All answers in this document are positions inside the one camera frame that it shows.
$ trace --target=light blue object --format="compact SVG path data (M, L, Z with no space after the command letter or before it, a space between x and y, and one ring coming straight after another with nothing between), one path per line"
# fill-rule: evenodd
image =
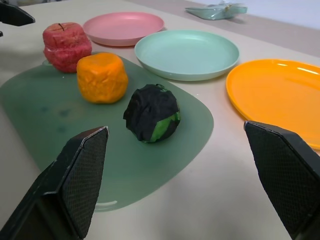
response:
M178 81L208 80L231 70L239 50L230 40L196 30L161 31L141 39L134 48L142 66Z
M206 7L187 7L185 11L205 20L231 19L238 14L246 14L248 8L240 3L222 3Z

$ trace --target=orange plate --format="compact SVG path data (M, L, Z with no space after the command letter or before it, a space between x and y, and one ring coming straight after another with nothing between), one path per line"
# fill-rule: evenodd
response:
M261 59L234 68L226 90L248 120L276 125L320 149L320 68L302 62Z

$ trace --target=pink plate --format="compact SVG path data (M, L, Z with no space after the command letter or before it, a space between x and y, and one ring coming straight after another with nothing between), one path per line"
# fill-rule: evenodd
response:
M96 16L83 25L84 32L98 44L127 47L164 28L164 21L145 12L114 12Z

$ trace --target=green and black ball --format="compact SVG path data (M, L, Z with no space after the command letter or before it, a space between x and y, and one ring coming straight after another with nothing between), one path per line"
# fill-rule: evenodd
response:
M172 92L160 84L147 84L133 93L123 119L139 141L155 143L170 137L181 118Z

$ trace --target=apple stem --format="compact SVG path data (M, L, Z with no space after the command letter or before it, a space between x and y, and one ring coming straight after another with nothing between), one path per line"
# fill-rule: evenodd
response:
M62 30L65 31L64 27L60 23L58 23L58 24L62 28Z

